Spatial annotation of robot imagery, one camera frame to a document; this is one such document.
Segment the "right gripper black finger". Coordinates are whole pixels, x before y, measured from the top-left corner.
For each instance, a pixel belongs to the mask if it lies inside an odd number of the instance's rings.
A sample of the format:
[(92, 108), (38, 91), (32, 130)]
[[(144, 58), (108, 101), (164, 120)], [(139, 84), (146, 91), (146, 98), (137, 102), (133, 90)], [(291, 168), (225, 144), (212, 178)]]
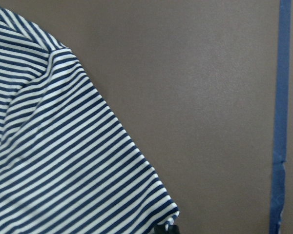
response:
[(155, 234), (180, 234), (178, 225), (156, 225), (154, 227)]

